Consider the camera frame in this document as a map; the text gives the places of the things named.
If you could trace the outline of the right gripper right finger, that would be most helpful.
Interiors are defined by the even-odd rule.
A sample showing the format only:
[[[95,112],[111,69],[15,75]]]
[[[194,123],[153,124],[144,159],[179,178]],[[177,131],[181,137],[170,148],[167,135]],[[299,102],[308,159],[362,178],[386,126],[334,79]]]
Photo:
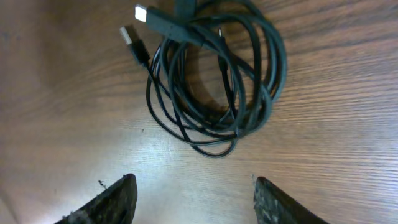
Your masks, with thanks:
[[[265,177],[256,179],[254,211],[258,224],[328,224]]]

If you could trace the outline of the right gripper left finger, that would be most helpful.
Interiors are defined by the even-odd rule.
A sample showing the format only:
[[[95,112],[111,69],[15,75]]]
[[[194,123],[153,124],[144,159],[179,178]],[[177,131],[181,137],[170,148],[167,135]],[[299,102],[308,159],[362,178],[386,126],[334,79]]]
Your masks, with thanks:
[[[131,224],[137,205],[134,174],[126,174],[55,224]]]

